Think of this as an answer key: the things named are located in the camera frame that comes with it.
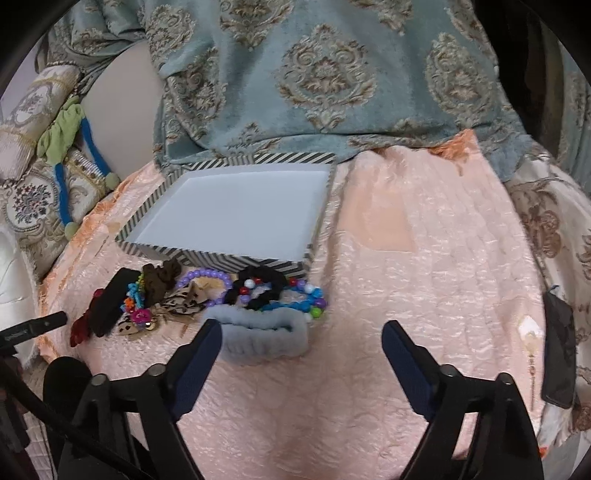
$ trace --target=colorful hair tie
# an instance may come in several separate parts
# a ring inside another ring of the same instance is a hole
[[[215,300],[208,300],[207,302],[205,302],[206,307],[213,307],[214,305],[221,305],[224,302],[224,297],[226,296],[228,289],[231,288],[231,286],[232,286],[232,279],[231,279],[230,275],[227,274],[226,272],[221,271],[221,270],[214,270],[211,268],[198,268],[197,270],[193,270],[191,272],[188,272],[183,278],[178,280],[178,282],[176,284],[176,288],[179,289],[179,288],[186,287],[189,284],[189,282],[191,282],[192,279],[199,278],[199,277],[219,278],[220,280],[223,281],[223,284],[224,284],[224,287],[226,288],[226,290],[224,290],[222,292],[222,294],[218,298],[216,298]]]
[[[275,310],[282,307],[287,307],[289,309],[309,313],[314,319],[319,318],[324,310],[326,310],[327,303],[324,299],[324,292],[322,291],[322,288],[318,288],[302,279],[296,280],[295,278],[291,278],[289,289],[299,293],[305,293],[307,294],[307,298],[302,301],[292,301],[291,303],[274,301],[269,305],[265,305],[261,310],[265,312],[267,310]]]

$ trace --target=blue bead bracelet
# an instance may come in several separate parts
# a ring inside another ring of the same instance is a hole
[[[290,290],[299,293],[307,294],[307,298],[301,301],[292,301],[291,303],[283,303],[280,301],[272,301],[269,305],[265,305],[261,310],[263,312],[268,310],[275,310],[279,308],[289,308],[299,310],[304,313],[309,313],[312,318],[318,318],[326,309],[327,303],[324,299],[324,292],[321,288],[307,283],[305,280],[290,280]]]

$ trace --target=black scrunchie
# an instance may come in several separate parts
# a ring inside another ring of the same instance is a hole
[[[246,267],[238,272],[238,280],[232,284],[232,288],[226,292],[223,302],[226,305],[234,305],[239,296],[240,288],[249,278],[260,278],[263,283],[271,283],[271,289],[261,293],[257,298],[252,299],[246,305],[248,310],[260,310],[265,305],[269,305],[271,300],[279,300],[279,295],[288,285],[287,278],[281,272],[273,270],[271,267]]]

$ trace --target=blue fuzzy pipe cleaner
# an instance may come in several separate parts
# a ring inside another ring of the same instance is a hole
[[[86,117],[84,117],[80,122],[80,128],[82,129],[82,138],[84,138],[84,141],[88,145],[88,150],[90,150],[90,153],[93,157],[93,160],[95,161],[97,168],[105,177],[105,183],[107,187],[109,188],[109,190],[115,190],[117,188],[117,185],[121,181],[115,173],[111,172],[111,169],[107,165],[107,162],[105,162],[103,155],[101,155],[99,149],[96,148],[95,142],[94,140],[92,140],[92,131],[90,130],[90,123]]]

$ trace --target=black phone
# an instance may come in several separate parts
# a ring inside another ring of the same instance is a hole
[[[576,341],[573,309],[552,291],[543,295],[546,315],[542,399],[561,408],[574,401]]]

